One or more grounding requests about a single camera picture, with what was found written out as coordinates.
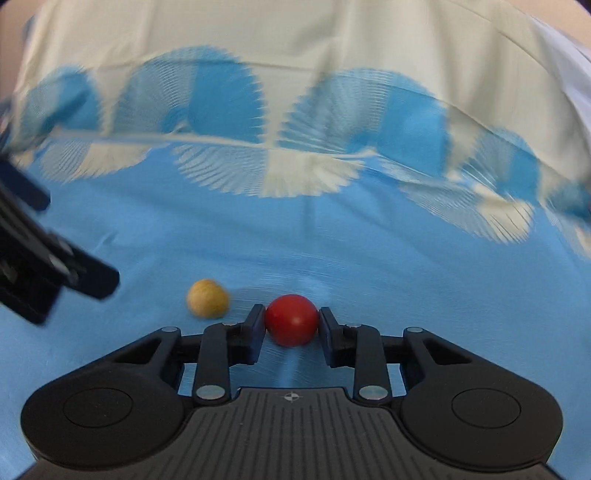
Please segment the tan longan in cluster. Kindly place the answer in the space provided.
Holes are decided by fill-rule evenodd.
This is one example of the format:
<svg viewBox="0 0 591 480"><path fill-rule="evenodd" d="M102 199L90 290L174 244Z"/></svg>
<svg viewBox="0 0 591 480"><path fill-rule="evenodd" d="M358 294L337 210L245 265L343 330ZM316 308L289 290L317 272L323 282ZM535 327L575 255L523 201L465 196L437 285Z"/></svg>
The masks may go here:
<svg viewBox="0 0 591 480"><path fill-rule="evenodd" d="M212 279L193 283L186 295L186 305L191 314L199 318L218 319L229 309L229 295Z"/></svg>

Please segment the blue patterned bed sheet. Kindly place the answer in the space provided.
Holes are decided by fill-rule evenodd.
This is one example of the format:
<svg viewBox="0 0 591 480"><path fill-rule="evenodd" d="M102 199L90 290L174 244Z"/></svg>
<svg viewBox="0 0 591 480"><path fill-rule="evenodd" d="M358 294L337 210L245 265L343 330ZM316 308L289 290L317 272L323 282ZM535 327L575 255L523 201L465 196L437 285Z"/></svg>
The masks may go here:
<svg viewBox="0 0 591 480"><path fill-rule="evenodd" d="M17 163L43 223L121 275L45 327L1 314L1 475L26 397L159 326L297 293L424 326L546 387L590 475L590 51L505 1L47 1Z"/></svg>

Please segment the red cherry tomato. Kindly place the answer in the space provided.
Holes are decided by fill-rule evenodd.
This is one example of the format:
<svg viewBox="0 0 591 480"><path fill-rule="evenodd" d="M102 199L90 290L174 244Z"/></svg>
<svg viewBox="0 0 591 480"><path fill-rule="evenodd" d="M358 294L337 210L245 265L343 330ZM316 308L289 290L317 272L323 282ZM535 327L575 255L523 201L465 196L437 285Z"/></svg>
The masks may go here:
<svg viewBox="0 0 591 480"><path fill-rule="evenodd" d="M277 345L292 348L308 344L318 330L318 310L297 294L277 297L266 308L266 330Z"/></svg>

